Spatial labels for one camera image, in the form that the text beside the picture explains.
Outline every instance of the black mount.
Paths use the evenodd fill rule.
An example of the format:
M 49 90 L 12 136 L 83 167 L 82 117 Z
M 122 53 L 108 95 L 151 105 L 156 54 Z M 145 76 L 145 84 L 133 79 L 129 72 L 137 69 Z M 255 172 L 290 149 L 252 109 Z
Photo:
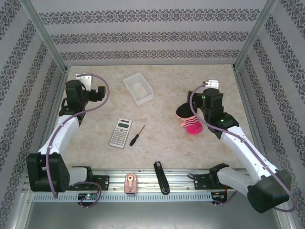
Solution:
M 194 174 L 194 185 L 196 190 L 203 189 L 224 189 L 224 185 L 221 184 L 218 180 L 217 172 L 225 167 L 229 167 L 227 164 L 222 163 L 216 165 L 209 170 L 209 174 Z
M 291 176 L 286 170 L 277 171 L 275 175 L 291 190 Z M 251 206 L 259 213 L 289 200 L 288 194 L 273 176 L 263 176 L 255 185 L 248 186 L 247 197 Z
M 99 86 L 98 92 L 96 92 L 94 89 L 91 89 L 88 92 L 84 84 L 79 80 L 68 81 L 66 83 L 67 98 L 63 99 L 62 101 L 59 116 L 74 115 L 78 112 L 84 111 L 89 101 L 101 101 L 105 97 L 105 92 L 105 86 Z M 85 113 L 77 116 L 80 125 L 84 116 Z M 50 192 L 51 188 L 47 178 L 47 171 L 44 169 L 46 167 L 45 155 L 41 155 L 40 153 L 29 154 L 26 161 L 31 190 Z M 55 191 L 66 191 L 69 188 L 70 174 L 61 155 L 57 153 L 50 153 L 49 165 Z M 91 168 L 85 168 L 87 168 L 86 181 L 95 182 L 95 176 L 93 176 Z
M 191 91 L 188 92 L 187 101 L 190 101 Z M 195 93 L 193 96 L 193 104 L 196 108 L 201 109 L 204 119 L 207 123 L 221 129 L 227 130 L 233 126 L 239 126 L 239 123 L 232 115 L 224 112 L 223 96 L 218 89 L 208 88 L 203 93 Z M 222 132 L 209 128 L 218 139 L 220 139 Z
M 89 101 L 96 102 L 102 101 L 105 97 L 106 87 L 99 86 L 98 92 L 91 89 L 89 92 L 86 90 L 84 84 L 79 80 L 71 80 L 66 83 L 67 98 L 63 99 L 61 103 L 61 110 L 59 116 L 74 115 L 78 112 L 84 111 Z M 86 113 L 78 115 L 78 121 L 81 125 Z
M 91 181 L 97 183 L 101 186 L 102 191 L 108 191 L 109 189 L 109 176 L 102 176 L 102 175 L 93 175 L 92 179 L 87 179 L 87 181 Z M 71 185 L 68 188 L 68 191 L 97 191 L 98 188 L 96 185 L 90 184 L 81 184 L 81 185 Z

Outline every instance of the white box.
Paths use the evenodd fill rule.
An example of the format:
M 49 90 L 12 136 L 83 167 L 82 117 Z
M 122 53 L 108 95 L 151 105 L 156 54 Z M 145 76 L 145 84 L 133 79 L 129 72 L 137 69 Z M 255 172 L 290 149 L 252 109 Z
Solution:
M 132 94 L 137 106 L 154 98 L 152 87 L 141 73 L 125 78 L 123 82 Z

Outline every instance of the pink object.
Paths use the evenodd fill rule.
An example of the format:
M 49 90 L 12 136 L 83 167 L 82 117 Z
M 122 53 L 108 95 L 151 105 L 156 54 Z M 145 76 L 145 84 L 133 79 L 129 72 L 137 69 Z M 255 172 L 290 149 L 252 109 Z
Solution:
M 186 120 L 184 127 L 190 135 L 197 135 L 203 130 L 199 119 L 196 117 Z
M 138 178 L 134 173 L 129 173 L 125 177 L 124 192 L 126 194 L 137 194 Z
M 176 118 L 182 120 L 181 127 L 185 127 L 185 130 L 190 135 L 197 135 L 203 130 L 200 120 L 193 114 L 190 104 L 184 103 L 176 110 Z

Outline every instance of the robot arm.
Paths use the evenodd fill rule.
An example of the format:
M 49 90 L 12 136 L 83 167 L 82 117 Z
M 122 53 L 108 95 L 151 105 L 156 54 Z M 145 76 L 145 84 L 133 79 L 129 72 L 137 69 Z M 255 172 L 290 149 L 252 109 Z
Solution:
M 61 104 L 57 126 L 55 127 L 48 141 L 38 151 L 38 153 L 29 154 L 27 157 L 27 168 L 32 191 L 51 190 L 45 169 L 45 156 L 50 140 L 53 137 L 57 127 L 72 115 L 84 111 L 89 101 L 101 101 L 105 97 L 105 86 L 98 87 L 98 92 L 91 89 L 91 76 L 81 77 L 79 79 L 78 77 L 76 78 L 77 80 L 71 80 L 66 83 L 67 98 L 65 98 Z M 56 192 L 64 192 L 73 184 L 83 181 L 91 181 L 93 178 L 90 167 L 72 167 L 68 169 L 63 160 L 68 144 L 72 136 L 80 127 L 84 116 L 85 113 L 69 120 L 60 129 L 51 145 L 49 165 Z
M 202 94 L 194 94 L 192 99 L 193 105 L 202 110 L 204 119 L 208 124 L 227 130 L 243 138 L 243 141 L 241 141 L 229 133 L 209 127 L 209 130 L 218 139 L 222 140 L 232 149 L 249 173 L 249 176 L 246 176 L 229 168 L 226 164 L 220 164 L 210 169 L 209 178 L 211 179 L 211 183 L 221 183 L 239 191 L 248 198 L 252 207 L 260 213 L 288 201 L 288 194 L 254 156 L 244 141 L 251 146 L 258 157 L 263 160 L 268 168 L 271 169 L 288 189 L 291 186 L 289 173 L 286 170 L 279 171 L 276 166 L 270 163 L 245 136 L 233 116 L 224 112 L 224 107 L 222 106 L 223 94 L 218 90 L 218 81 L 209 80 L 206 82 L 205 87 L 208 88 Z

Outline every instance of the marble table surface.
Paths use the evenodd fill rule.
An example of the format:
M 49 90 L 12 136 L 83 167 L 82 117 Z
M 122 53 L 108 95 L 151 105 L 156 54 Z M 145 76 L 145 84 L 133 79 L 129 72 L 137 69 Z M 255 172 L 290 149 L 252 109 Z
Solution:
M 138 72 L 156 96 L 140 106 L 122 81 Z M 67 166 L 145 169 L 161 161 L 163 168 L 210 168 L 219 163 L 243 167 L 229 147 L 206 126 L 200 134 L 191 136 L 175 118 L 177 107 L 186 102 L 188 90 L 208 79 L 216 79 L 224 93 L 224 110 L 236 118 L 252 141 L 230 65 L 75 66 L 71 67 L 68 80 L 75 79 L 77 73 L 94 73 L 104 78 L 110 86 L 110 98 L 102 108 L 86 114 L 65 154 Z M 103 83 L 93 79 L 91 87 L 97 89 L 99 85 Z M 86 109 L 99 103 L 89 102 Z M 133 121 L 124 149 L 109 145 L 120 117 Z M 146 127 L 137 142 L 129 146 L 143 125 Z

